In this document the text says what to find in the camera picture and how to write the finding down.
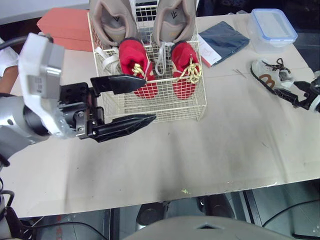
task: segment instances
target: white sleeve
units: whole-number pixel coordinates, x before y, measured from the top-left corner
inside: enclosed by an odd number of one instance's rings
[[[11,47],[0,50],[0,77],[4,75],[6,68],[18,65],[18,56]]]

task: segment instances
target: shoelace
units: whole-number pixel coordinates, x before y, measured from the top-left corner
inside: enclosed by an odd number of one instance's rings
[[[158,74],[158,76],[163,76],[166,73],[167,68],[167,52],[166,52],[166,46],[172,47],[174,45],[173,42],[161,42],[161,47],[159,48],[159,56],[155,63],[155,72]],[[159,71],[159,64],[162,64],[163,71],[160,73]]]
[[[190,57],[190,61],[189,61],[189,66],[187,66],[183,72],[181,73],[179,79],[182,79],[184,77],[184,75],[187,73],[187,76],[190,76],[190,78],[187,80],[188,82],[191,82],[193,84],[196,84],[201,75],[202,75],[202,68],[199,65],[199,63],[193,63],[193,58],[192,56]]]
[[[114,51],[114,55],[112,56],[107,55],[99,46],[94,51],[103,58],[103,61],[102,61],[103,70],[107,71],[109,75],[117,75],[117,74],[120,74],[118,70],[119,50],[117,47],[112,47],[112,50]]]
[[[141,65],[139,63],[135,63],[134,67],[131,69],[131,71],[133,72],[134,76],[137,76],[138,74],[141,74],[143,79],[148,80],[148,79],[146,79],[146,74],[142,70]]]
[[[276,60],[276,63],[277,63],[277,64],[268,64],[268,63],[266,63],[266,62],[264,62],[264,61],[262,61],[262,62],[263,62],[266,66],[272,68],[272,71],[276,71],[276,70],[279,69],[279,70],[287,70],[289,74],[291,73],[291,71],[284,66],[284,61],[283,61],[282,58],[278,58],[278,59]]]

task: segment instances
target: yellow shoelace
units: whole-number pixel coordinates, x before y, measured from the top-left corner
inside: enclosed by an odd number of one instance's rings
[[[191,82],[193,84],[196,84],[199,81],[199,79],[200,79],[200,77],[202,75],[202,68],[199,65],[199,63],[193,63],[192,60],[193,59],[192,59],[192,56],[191,56],[190,57],[189,66],[186,67],[183,70],[183,72],[181,73],[179,79],[182,79],[185,76],[185,74],[187,73],[187,76],[190,76],[190,78],[187,79],[187,82]]]
[[[137,76],[138,74],[141,74],[144,79],[146,77],[146,74],[142,70],[141,65],[139,63],[135,63],[134,67],[131,69],[131,71],[133,72],[134,76]]]

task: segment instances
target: white tag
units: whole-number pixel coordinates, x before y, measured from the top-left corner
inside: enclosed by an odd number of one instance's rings
[[[198,34],[199,51],[203,63],[207,67],[211,67],[213,64],[221,60],[221,56]]]

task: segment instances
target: person's arm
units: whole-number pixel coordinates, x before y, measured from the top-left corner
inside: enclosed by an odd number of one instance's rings
[[[18,77],[18,54],[7,47],[0,50],[0,93],[9,94]]]
[[[4,70],[0,79],[0,93],[9,94],[18,77],[18,66],[10,66]]]

